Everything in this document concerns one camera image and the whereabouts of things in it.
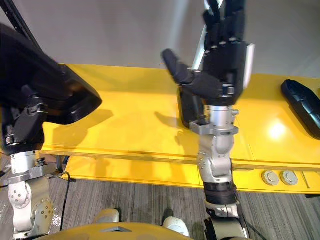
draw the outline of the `metal bracket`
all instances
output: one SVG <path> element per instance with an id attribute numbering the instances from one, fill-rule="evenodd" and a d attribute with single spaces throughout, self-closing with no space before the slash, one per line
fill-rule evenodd
<path id="1" fill-rule="evenodd" d="M 50 163 L 43 166 L 36 166 L 31 168 L 29 171 L 12 174 L 8 179 L 3 181 L 4 185 L 17 184 L 22 181 L 28 181 L 31 179 L 40 178 L 45 175 L 49 175 L 56 172 L 56 165 L 54 163 Z"/>
<path id="2" fill-rule="evenodd" d="M 205 201 L 205 207 L 214 215 L 220 218 L 239 218 L 237 201 L 234 204 L 217 205 Z"/>
<path id="3" fill-rule="evenodd" d="M 199 125 L 196 121 L 190 122 L 190 129 L 198 135 L 214 135 L 217 137 L 236 135 L 239 132 L 236 126 L 232 126 L 230 129 L 218 129 L 213 123 Z"/>

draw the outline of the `white shoe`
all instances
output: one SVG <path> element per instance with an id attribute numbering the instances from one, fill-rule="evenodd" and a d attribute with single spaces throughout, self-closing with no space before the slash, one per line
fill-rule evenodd
<path id="1" fill-rule="evenodd" d="M 184 221 L 174 216 L 167 217 L 162 225 L 166 229 L 170 229 L 186 237 L 190 237 L 188 228 Z"/>
<path id="2" fill-rule="evenodd" d="M 108 224 L 118 223 L 120 221 L 120 213 L 117 209 L 107 208 L 101 210 L 99 214 L 94 218 L 94 224 Z"/>

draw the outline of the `yellow table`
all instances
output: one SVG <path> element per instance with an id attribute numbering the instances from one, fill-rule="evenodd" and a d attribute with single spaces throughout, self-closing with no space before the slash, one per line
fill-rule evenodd
<path id="1" fill-rule="evenodd" d="M 179 120 L 166 70 L 70 64 L 103 99 L 71 125 L 44 124 L 43 152 L 94 158 L 194 164 L 198 136 Z M 254 74 L 235 108 L 237 168 L 320 169 L 320 141 L 308 135 L 281 95 L 286 76 Z M 320 79 L 291 77 L 319 94 Z"/>
<path id="2" fill-rule="evenodd" d="M 72 157 L 73 178 L 202 187 L 198 136 L 179 120 L 177 88 L 166 70 L 69 64 L 103 99 L 71 125 L 44 124 L 42 152 Z M 319 95 L 320 79 L 254 74 L 235 108 L 231 152 L 243 191 L 320 193 L 320 141 L 308 135 L 281 94 L 290 78 Z M 268 186 L 264 170 L 294 170 L 299 183 Z"/>
<path id="3" fill-rule="evenodd" d="M 76 179 L 203 188 L 200 173 L 194 164 L 73 156 L 66 170 Z M 234 169 L 237 189 L 246 192 L 320 194 L 318 172 L 294 171 L 298 178 L 297 185 L 286 185 L 280 180 L 281 170 L 273 170 L 279 177 L 279 183 L 270 186 L 262 179 L 264 171 Z"/>

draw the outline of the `white wall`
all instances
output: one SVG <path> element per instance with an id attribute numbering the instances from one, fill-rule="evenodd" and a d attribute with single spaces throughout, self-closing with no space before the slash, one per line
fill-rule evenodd
<path id="1" fill-rule="evenodd" d="M 192 64 L 202 0 L 15 0 L 43 50 L 58 62 L 163 68 L 173 48 Z M 320 77 L 320 1 L 247 0 L 254 72 Z M 8 22 L 0 13 L 0 22 Z"/>

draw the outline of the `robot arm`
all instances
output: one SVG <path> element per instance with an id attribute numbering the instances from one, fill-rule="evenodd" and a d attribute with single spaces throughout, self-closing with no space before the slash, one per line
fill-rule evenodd
<path id="1" fill-rule="evenodd" d="M 239 113 L 232 106 L 249 83 L 254 45 L 243 40 L 244 0 L 226 0 L 223 19 L 217 1 L 208 3 L 210 9 L 203 14 L 206 24 L 203 71 L 190 69 L 170 49 L 162 52 L 162 58 L 179 85 L 183 123 L 199 134 L 197 165 L 210 215 L 205 220 L 207 238 L 247 238 L 232 176 L 230 151 L 234 135 L 238 133 L 234 120 Z M 202 108 L 193 107 L 196 104 L 184 106 L 195 99 L 203 103 Z"/>
<path id="2" fill-rule="evenodd" d="M 14 210 L 14 239 L 48 234 L 53 204 L 44 176 L 56 171 L 40 158 L 43 123 L 71 124 L 93 112 L 98 93 L 30 40 L 0 24 L 1 148 L 11 158 L 8 197 Z"/>

